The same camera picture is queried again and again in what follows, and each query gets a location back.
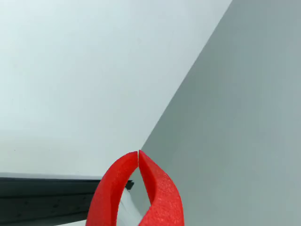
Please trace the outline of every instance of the white ceiling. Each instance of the white ceiling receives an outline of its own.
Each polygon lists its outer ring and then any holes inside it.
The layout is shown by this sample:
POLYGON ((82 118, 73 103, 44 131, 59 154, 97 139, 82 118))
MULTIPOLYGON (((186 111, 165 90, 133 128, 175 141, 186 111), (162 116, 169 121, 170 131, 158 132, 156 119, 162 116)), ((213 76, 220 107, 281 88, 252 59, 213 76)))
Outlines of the white ceiling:
POLYGON ((231 0, 0 0, 0 172, 142 147, 231 0))

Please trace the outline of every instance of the gray surface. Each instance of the gray surface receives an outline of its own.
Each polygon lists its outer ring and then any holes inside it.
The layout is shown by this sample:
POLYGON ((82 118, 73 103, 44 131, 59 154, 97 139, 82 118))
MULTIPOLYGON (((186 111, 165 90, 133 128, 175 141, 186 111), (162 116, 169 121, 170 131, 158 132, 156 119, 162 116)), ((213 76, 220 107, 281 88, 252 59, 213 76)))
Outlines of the gray surface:
POLYGON ((145 143, 185 225, 301 225, 300 6, 234 0, 145 143))

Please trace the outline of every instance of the red foam gripper finger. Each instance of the red foam gripper finger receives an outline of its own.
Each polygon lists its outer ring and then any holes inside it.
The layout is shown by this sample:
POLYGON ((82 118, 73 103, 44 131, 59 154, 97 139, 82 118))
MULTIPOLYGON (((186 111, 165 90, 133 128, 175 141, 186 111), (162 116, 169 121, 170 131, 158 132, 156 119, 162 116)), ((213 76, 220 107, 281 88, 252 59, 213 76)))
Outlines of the red foam gripper finger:
POLYGON ((111 165, 91 201, 86 226, 116 226, 122 192, 138 167, 138 152, 131 152, 111 165))
POLYGON ((124 187, 138 167, 151 203, 139 226, 184 226, 179 192, 171 178, 144 152, 131 152, 111 165, 91 201, 86 226, 116 226, 124 187))
POLYGON ((184 226, 181 197, 171 178, 143 151, 139 169, 151 203, 139 226, 184 226))

